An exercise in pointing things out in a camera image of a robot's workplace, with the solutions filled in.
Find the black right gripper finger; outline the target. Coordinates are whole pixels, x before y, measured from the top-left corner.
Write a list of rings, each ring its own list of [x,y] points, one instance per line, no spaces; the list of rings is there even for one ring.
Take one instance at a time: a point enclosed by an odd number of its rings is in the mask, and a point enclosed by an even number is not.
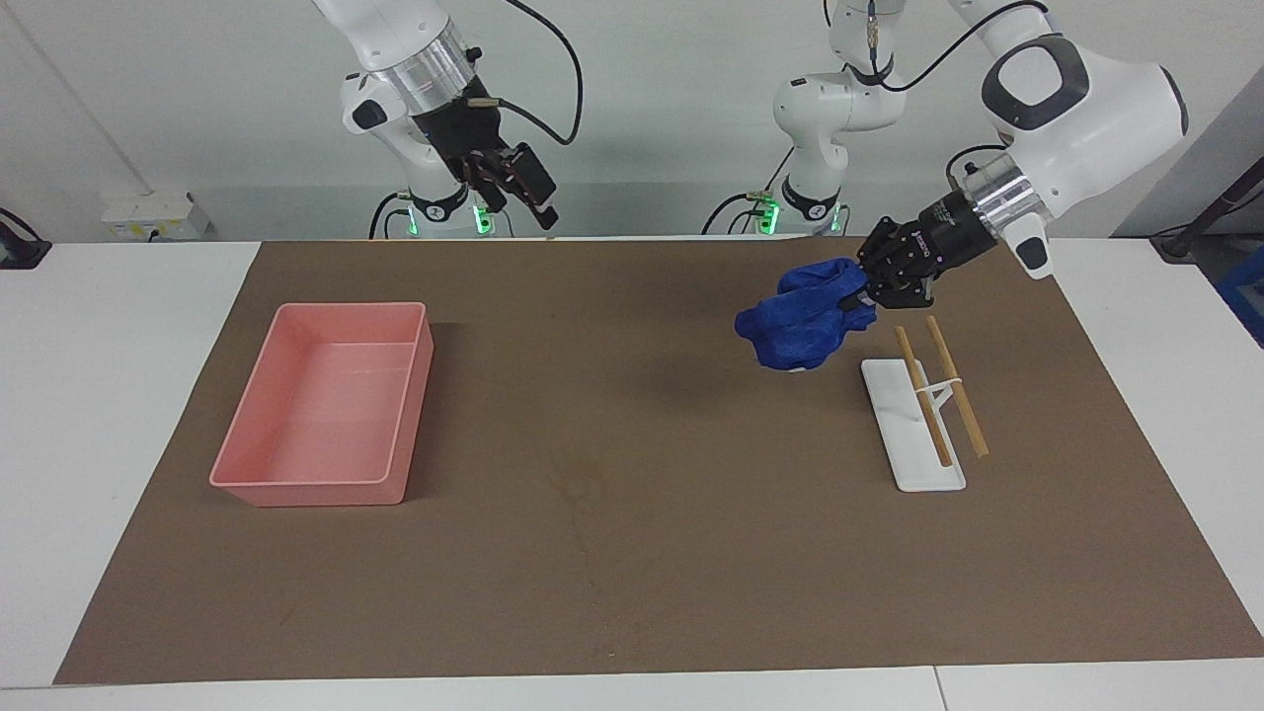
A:
[[[527,143],[509,151],[509,182],[512,194],[530,207],[533,220],[544,230],[551,230],[557,221],[557,211],[551,205],[557,186]]]
[[[506,210],[507,194],[506,178],[506,151],[470,151],[469,152],[469,182],[477,194],[480,195],[488,210],[501,214]]]

